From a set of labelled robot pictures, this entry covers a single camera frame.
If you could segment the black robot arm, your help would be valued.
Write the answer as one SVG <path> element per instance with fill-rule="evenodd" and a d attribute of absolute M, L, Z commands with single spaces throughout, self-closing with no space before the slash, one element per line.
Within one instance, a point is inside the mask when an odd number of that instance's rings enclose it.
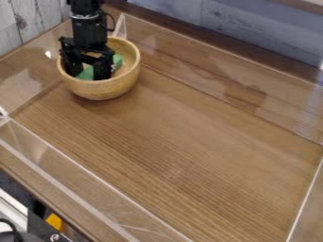
<path fill-rule="evenodd" d="M 73 37 L 62 36 L 61 59 L 66 73 L 77 77 L 89 64 L 94 79 L 111 78 L 115 51 L 107 46 L 107 13 L 102 0 L 67 0 L 71 6 Z"/>

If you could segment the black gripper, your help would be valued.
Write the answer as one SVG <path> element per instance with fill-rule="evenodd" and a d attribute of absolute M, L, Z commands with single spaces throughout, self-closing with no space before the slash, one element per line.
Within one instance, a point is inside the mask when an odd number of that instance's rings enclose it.
<path fill-rule="evenodd" d="M 66 73 L 77 77 L 83 64 L 94 65 L 94 79 L 110 79 L 115 51 L 107 46 L 107 13 L 71 14 L 73 36 L 59 38 Z"/>

